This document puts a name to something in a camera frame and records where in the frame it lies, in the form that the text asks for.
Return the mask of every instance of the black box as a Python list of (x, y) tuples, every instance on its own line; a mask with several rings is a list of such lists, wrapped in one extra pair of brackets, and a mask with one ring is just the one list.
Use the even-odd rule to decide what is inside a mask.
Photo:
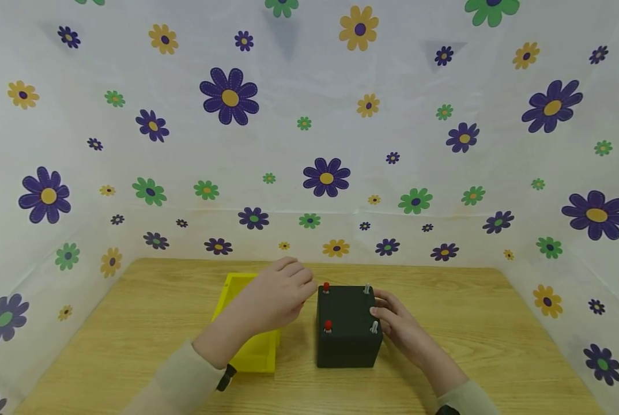
[[(379, 354), (383, 330), (380, 321), (369, 313), (375, 305), (374, 288), (330, 285), (319, 287), (316, 310), (317, 367), (372, 367)], [(326, 331), (326, 321), (332, 323)], [(372, 324), (378, 326), (373, 333)]]

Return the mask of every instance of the yellow box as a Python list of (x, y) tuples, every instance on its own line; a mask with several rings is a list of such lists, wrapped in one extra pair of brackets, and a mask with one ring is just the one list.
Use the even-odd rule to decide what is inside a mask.
[[(227, 275), (220, 301), (213, 314), (213, 320), (228, 303), (256, 277), (256, 274), (231, 272)], [(280, 331), (261, 333), (249, 339), (239, 352), (231, 359), (231, 366), (239, 372), (273, 373), (275, 372), (275, 352), (280, 344)]]

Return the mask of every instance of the beige sleeve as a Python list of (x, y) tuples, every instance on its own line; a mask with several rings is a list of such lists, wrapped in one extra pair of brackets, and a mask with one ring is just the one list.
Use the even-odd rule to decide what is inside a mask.
[(194, 414), (215, 391), (224, 373), (206, 362), (186, 341), (158, 367), (150, 383), (121, 414)]
[(461, 415), (498, 415), (501, 414), (488, 395), (475, 381), (451, 390), (438, 398), (438, 406), (448, 405)]

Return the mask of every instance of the wooden table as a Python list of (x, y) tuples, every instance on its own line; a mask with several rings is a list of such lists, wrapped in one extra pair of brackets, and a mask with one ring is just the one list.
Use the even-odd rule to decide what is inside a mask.
[[(140, 259), (130, 265), (18, 408), (118, 414), (156, 367), (210, 322), (228, 272), (264, 263)], [(602, 414), (496, 270), (316, 264), (322, 283), (391, 291), (490, 394), (503, 414)], [(374, 368), (317, 369), (316, 298), (282, 329), (274, 375), (238, 374), (205, 414), (434, 414), (422, 373), (387, 340)]]

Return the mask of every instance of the fabric wall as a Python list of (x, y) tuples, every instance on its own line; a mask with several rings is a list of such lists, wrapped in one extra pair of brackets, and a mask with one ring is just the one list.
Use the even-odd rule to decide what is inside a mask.
[(3, 414), (133, 259), (284, 254), (496, 267), (619, 414), (619, 1), (0, 2)]

